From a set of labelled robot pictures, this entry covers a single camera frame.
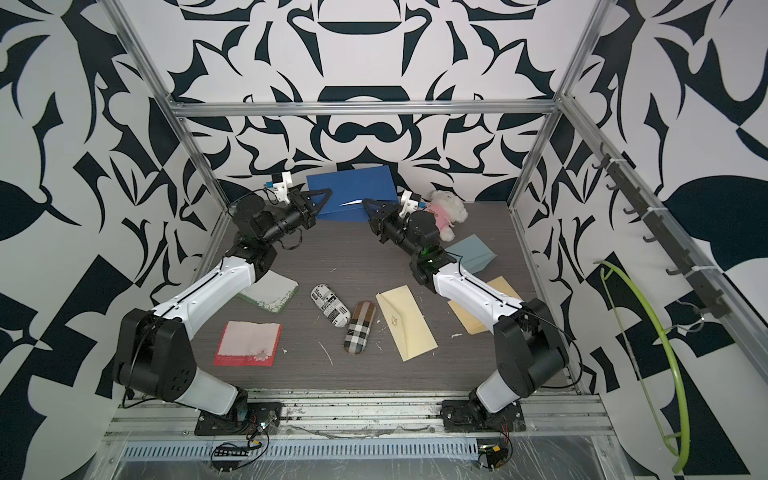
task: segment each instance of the light blue paper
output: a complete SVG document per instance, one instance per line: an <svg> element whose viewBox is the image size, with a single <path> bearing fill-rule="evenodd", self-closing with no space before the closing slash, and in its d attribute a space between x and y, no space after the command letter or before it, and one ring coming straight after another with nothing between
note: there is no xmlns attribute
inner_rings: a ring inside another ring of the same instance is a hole
<svg viewBox="0 0 768 480"><path fill-rule="evenodd" d="M446 247L445 251L461 256L462 267L466 268L470 273L477 273L483 270L491 260L496 258L496 254L491 252L491 249L477 235L466 237L464 240Z"/></svg>

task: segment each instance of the black hook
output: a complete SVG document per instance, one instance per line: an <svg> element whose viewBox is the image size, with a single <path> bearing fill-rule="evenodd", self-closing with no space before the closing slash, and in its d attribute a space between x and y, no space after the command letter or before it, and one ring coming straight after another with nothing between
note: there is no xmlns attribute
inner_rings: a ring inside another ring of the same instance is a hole
<svg viewBox="0 0 768 480"><path fill-rule="evenodd" d="M594 168L595 170L600 170L601 168L606 168L608 166L608 162L611 161L611 157L608 154L604 154L604 155L605 156L603 157L603 160L601 160L600 163L597 165L592 165L592 168Z"/></svg>

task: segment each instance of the pink bear clothing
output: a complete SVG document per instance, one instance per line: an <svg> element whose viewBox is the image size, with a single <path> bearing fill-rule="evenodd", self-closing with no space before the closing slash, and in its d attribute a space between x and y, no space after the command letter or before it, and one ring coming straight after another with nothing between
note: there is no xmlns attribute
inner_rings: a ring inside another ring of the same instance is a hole
<svg viewBox="0 0 768 480"><path fill-rule="evenodd" d="M429 204L425 210L435 215L435 223L437 224L438 230L442 231L442 229L446 227L453 227L451 217L448 216L448 212L445 211L445 208L438 204Z"/></svg>

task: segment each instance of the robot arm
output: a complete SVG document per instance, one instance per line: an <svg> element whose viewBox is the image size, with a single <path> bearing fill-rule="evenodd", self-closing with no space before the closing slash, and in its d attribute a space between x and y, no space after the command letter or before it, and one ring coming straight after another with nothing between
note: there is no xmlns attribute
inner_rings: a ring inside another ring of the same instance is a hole
<svg viewBox="0 0 768 480"><path fill-rule="evenodd" d="M457 302L494 334L497 369L470 395L470 422L487 425L493 415L531 395L568 364L568 350L546 305L511 298L461 268L440 246L431 213L417 210L401 216L397 204L362 203L379 241L391 240L411 256L416 281Z"/></svg>
<svg viewBox="0 0 768 480"><path fill-rule="evenodd" d="M273 243L299 227L311 228L330 190L288 190L282 218L265 211L256 194L240 199L230 215L240 233L222 262L174 298L151 311L123 318L114 360L114 381L156 398L178 402L234 422L247 414L244 391L197 368L190 340L227 301L269 271Z"/></svg>

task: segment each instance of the white crumb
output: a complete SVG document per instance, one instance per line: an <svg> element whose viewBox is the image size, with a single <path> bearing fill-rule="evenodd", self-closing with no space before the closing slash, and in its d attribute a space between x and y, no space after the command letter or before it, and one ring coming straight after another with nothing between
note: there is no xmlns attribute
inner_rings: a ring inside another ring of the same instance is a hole
<svg viewBox="0 0 768 480"><path fill-rule="evenodd" d="M328 360L330 360L330 361L331 361L331 366L333 366L333 360L331 360L331 356L330 356L330 355L328 355L328 350L326 350L326 347L324 347L322 343L320 343L320 347L323 349L323 351L324 351L324 352L326 353L326 355L328 356Z"/></svg>

